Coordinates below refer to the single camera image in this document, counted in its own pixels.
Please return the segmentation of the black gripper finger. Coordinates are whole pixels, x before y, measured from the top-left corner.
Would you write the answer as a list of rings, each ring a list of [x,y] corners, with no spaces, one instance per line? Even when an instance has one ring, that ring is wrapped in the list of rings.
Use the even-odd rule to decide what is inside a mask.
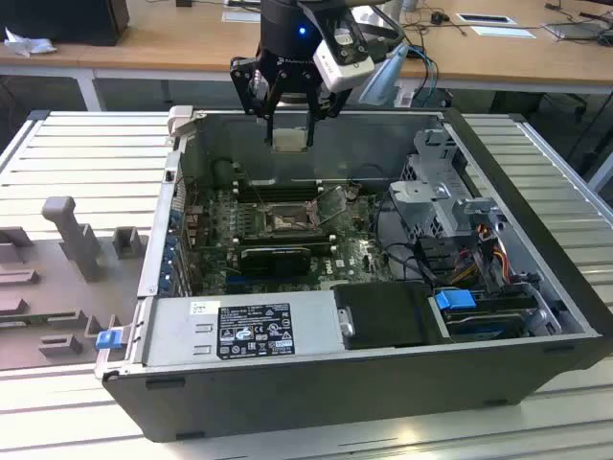
[[[308,147],[313,146],[316,124],[327,118],[336,118],[352,93],[350,88],[338,93],[329,93],[325,98],[321,98],[319,95],[321,83],[322,80],[319,77],[304,73],[308,106],[306,118],[306,145]]]
[[[256,75],[260,75],[261,79],[268,84],[262,97],[258,95],[259,86],[256,82]],[[259,57],[234,57],[231,60],[230,77],[244,113],[265,120],[264,142],[271,145],[273,143],[274,113],[278,104],[277,78],[274,77],[272,83],[266,79]]]

